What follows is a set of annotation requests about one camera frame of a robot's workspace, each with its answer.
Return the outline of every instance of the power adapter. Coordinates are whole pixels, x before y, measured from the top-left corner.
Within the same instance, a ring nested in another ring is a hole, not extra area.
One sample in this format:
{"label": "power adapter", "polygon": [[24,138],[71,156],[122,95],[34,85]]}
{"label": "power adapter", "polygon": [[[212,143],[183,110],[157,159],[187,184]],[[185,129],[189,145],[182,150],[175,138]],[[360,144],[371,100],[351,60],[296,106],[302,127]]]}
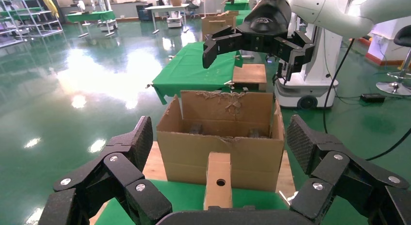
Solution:
{"label": "power adapter", "polygon": [[366,103],[383,103],[385,101],[385,96],[379,93],[368,93],[361,94],[360,99]]}

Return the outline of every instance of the white table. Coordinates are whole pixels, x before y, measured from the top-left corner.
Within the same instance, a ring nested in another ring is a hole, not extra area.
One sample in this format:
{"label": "white table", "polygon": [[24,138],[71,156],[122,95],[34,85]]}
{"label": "white table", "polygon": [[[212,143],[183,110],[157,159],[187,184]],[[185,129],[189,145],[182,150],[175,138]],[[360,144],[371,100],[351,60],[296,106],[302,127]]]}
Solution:
{"label": "white table", "polygon": [[[153,23],[154,23],[154,32],[153,32],[153,34],[158,33],[158,29],[157,29],[157,26],[156,26],[156,18],[154,16],[154,13],[185,11],[185,9],[188,7],[188,5],[189,4],[185,3],[185,4],[182,4],[181,6],[176,6],[176,7],[174,7],[172,5],[163,5],[163,6],[151,6],[151,7],[145,8],[146,10],[151,10],[151,15],[153,17]],[[184,14],[183,32],[187,32],[188,30],[189,29],[187,28],[186,14]]]}

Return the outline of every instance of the wooden platform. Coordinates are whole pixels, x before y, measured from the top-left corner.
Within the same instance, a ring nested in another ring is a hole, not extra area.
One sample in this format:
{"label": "wooden platform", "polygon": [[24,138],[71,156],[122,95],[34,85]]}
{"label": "wooden platform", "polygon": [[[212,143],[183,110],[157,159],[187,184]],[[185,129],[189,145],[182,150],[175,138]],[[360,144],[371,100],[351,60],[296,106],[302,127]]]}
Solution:
{"label": "wooden platform", "polygon": [[256,85],[259,91],[266,91],[267,77],[264,64],[243,64],[243,67],[234,67],[233,83],[244,85]]}
{"label": "wooden platform", "polygon": [[[147,162],[142,172],[146,179],[153,180],[167,180],[166,171],[164,169],[163,159],[161,157],[160,149],[158,148],[158,143],[153,142],[151,147],[150,155],[147,158]],[[286,197],[290,197],[295,192],[295,186],[293,181],[293,176],[291,173],[290,162],[288,161],[288,154],[284,151],[283,160],[281,162],[280,172],[278,174],[277,181],[277,192],[281,190]],[[94,225],[100,214],[106,207],[107,202],[101,207],[98,213],[90,219],[90,225]]]}

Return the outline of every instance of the trash bin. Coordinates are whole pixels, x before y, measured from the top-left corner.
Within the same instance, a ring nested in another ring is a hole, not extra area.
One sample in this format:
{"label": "trash bin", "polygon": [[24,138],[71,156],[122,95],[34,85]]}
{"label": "trash bin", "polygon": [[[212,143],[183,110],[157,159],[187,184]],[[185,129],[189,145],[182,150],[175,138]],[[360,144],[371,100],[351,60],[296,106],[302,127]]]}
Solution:
{"label": "trash bin", "polygon": [[144,21],[151,21],[153,20],[153,16],[151,15],[151,11],[145,10],[145,8],[153,6],[152,3],[148,3],[145,5],[136,5],[137,14],[139,15],[139,20]]}

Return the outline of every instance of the black cable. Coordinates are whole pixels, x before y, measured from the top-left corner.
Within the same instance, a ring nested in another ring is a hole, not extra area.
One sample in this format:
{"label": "black cable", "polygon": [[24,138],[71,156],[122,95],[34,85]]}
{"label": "black cable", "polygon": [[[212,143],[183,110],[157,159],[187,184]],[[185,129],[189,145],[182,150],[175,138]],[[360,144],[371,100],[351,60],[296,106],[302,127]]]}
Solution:
{"label": "black cable", "polygon": [[[325,55],[325,30],[323,29],[323,34],[324,34],[324,59],[325,59],[325,67],[327,69],[328,74],[331,76],[330,70],[328,69],[328,63],[327,63],[327,56]],[[350,98],[359,98],[359,96],[339,96],[337,94],[337,90],[335,89],[334,85],[332,86],[332,88],[334,89],[335,92],[335,97],[338,98],[341,102],[343,102],[344,104],[347,105],[357,105],[355,104],[351,104],[351,103],[347,103],[345,101],[343,101],[342,99],[350,99]]]}
{"label": "black cable", "polygon": [[[344,97],[338,96],[337,90],[336,90],[335,87],[334,87],[334,81],[335,81],[335,79],[337,78],[337,74],[338,74],[338,72],[340,71],[341,66],[342,66],[343,63],[344,63],[344,60],[346,59],[346,57],[347,57],[347,55],[348,55],[348,52],[349,52],[349,50],[351,49],[352,44],[354,43],[354,40],[355,40],[354,38],[351,40],[351,43],[349,44],[348,49],[347,49],[347,51],[346,51],[346,53],[345,53],[345,55],[344,55],[344,57],[343,57],[340,65],[338,66],[338,69],[337,69],[337,71],[335,72],[335,75],[334,75],[334,77],[333,77],[333,79],[332,79],[332,81],[331,81],[330,87],[328,88],[327,96],[325,97],[325,103],[324,103],[324,110],[323,110],[323,117],[322,117],[322,118],[323,118],[324,131],[325,131],[325,133],[327,133],[327,134],[328,134],[328,131],[327,131],[327,124],[326,124],[326,122],[325,122],[325,108],[326,108],[326,106],[327,106],[327,101],[328,101],[328,97],[330,96],[331,89],[334,88],[336,97],[339,98],[341,102],[346,103],[346,102],[344,102],[343,100],[341,100],[341,98],[344,98]],[[328,70],[327,58],[326,58],[325,54],[324,54],[324,58],[325,58],[325,63],[326,63],[326,67],[327,67],[328,74],[330,74],[330,71]],[[345,98],[349,99],[349,98],[358,98],[358,97],[359,97],[359,96],[351,96],[351,97],[345,97]],[[402,97],[402,96],[388,96],[388,98],[404,99],[405,97]],[[410,134],[411,134],[411,128],[407,131],[407,133],[404,134],[404,136],[401,137],[400,140],[398,140],[398,142],[396,142],[396,144],[394,144],[392,147],[390,147],[390,149],[388,149],[388,150],[386,150],[386,151],[384,151],[384,152],[382,152],[382,153],[380,153],[380,154],[378,154],[378,155],[376,155],[376,156],[370,157],[370,158],[366,159],[366,161],[375,160],[375,159],[377,159],[377,158],[380,158],[380,157],[385,156],[385,155],[387,155],[388,153],[392,152],[392,151],[393,151],[394,149],[396,149],[404,140],[406,140]]]}
{"label": "black cable", "polygon": [[348,55],[348,52],[349,52],[349,50],[351,49],[352,44],[354,44],[354,41],[355,41],[355,38],[353,38],[353,39],[351,40],[351,43],[349,44],[348,49],[347,49],[347,51],[346,51],[346,53],[345,53],[345,55],[344,55],[344,57],[343,57],[340,65],[338,66],[338,69],[337,69],[337,71],[335,72],[334,77],[332,78],[330,87],[328,88],[327,96],[325,97],[325,103],[324,103],[324,110],[323,110],[323,114],[322,114],[322,119],[323,119],[324,131],[325,131],[326,134],[328,134],[328,131],[327,131],[327,124],[325,123],[325,108],[327,107],[328,97],[330,96],[330,92],[331,92],[331,89],[332,89],[333,86],[334,86],[334,81],[335,81],[335,79],[337,78],[338,72],[340,72],[341,67],[343,66],[343,63],[344,63],[344,61],[345,61],[345,59],[346,59],[346,57],[347,57],[347,55]]}
{"label": "black cable", "polygon": [[378,154],[376,156],[373,156],[371,158],[366,159],[366,161],[372,161],[375,160],[376,158],[380,158],[381,156],[385,156],[388,153],[392,152],[394,149],[396,149],[404,140],[406,140],[406,138],[410,135],[411,133],[411,128],[407,131],[407,133],[404,134],[404,136],[402,136],[402,138],[400,140],[398,140],[398,142],[396,142],[396,144],[394,144],[394,146],[392,146],[390,149],[382,152],[381,154]]}

